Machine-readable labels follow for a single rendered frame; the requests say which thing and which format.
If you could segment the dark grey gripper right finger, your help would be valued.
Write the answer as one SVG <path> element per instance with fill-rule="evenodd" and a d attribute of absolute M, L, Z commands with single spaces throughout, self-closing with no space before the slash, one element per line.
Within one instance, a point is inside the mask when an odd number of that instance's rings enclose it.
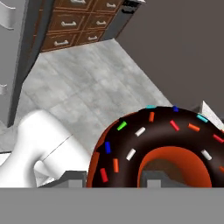
<path fill-rule="evenodd" d="M 177 188 L 186 187 L 186 185 L 169 178 L 163 171 L 143 171 L 141 187 Z"/>

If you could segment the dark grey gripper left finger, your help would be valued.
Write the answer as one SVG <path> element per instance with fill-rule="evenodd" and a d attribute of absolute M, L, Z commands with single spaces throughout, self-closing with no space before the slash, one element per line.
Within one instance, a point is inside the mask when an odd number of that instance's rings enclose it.
<path fill-rule="evenodd" d="M 41 188 L 83 188 L 86 186 L 86 180 L 85 171 L 66 171 L 60 179 L 42 185 Z"/>

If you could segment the chocolate donut with sprinkles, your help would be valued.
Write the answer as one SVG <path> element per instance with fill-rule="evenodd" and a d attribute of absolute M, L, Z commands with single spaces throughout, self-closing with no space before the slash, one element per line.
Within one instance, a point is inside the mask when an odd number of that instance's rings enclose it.
<path fill-rule="evenodd" d="M 111 123 L 91 157 L 88 187 L 139 187 L 156 159 L 179 169 L 193 187 L 224 187 L 224 132 L 205 116 L 177 107 L 147 107 Z"/>

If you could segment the brown drawer cabinet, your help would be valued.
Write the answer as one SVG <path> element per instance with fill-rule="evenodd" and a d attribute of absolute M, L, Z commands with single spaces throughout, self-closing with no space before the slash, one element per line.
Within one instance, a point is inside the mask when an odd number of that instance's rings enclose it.
<path fill-rule="evenodd" d="M 122 3 L 123 0 L 54 0 L 41 52 L 99 41 Z"/>

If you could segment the black appliance in grey housing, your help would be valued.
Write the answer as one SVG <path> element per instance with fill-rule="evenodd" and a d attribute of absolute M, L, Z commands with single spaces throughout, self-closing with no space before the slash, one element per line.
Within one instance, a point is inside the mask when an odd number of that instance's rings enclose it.
<path fill-rule="evenodd" d="M 108 28 L 101 36 L 101 41 L 116 39 L 137 9 L 145 3 L 145 0 L 124 0 Z"/>

